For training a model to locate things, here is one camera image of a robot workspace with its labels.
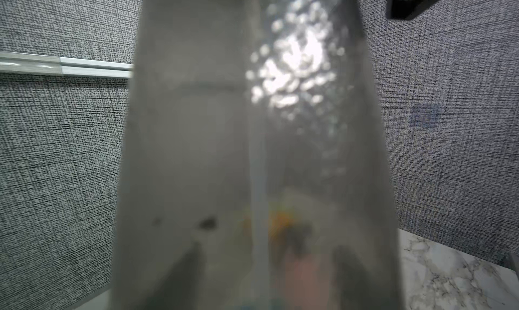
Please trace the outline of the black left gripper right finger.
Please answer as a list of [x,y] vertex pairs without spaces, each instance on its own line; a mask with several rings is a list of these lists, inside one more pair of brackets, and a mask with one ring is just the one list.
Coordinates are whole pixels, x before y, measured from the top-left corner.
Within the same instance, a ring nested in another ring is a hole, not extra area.
[[350,247],[336,246],[332,262],[339,309],[388,309],[386,294],[371,281],[367,269]]

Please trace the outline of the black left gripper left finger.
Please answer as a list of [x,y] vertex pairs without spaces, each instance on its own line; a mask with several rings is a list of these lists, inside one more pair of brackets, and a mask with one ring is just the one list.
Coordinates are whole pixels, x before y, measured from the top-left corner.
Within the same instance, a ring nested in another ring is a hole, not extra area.
[[196,309],[203,276],[203,249],[196,242],[138,309]]

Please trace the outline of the grey translucent bottle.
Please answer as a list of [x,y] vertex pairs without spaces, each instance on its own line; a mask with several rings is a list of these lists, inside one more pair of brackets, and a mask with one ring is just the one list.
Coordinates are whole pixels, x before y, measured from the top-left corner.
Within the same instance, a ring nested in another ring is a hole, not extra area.
[[404,308],[358,0],[143,0],[109,308],[196,242],[196,309],[339,309],[339,245]]

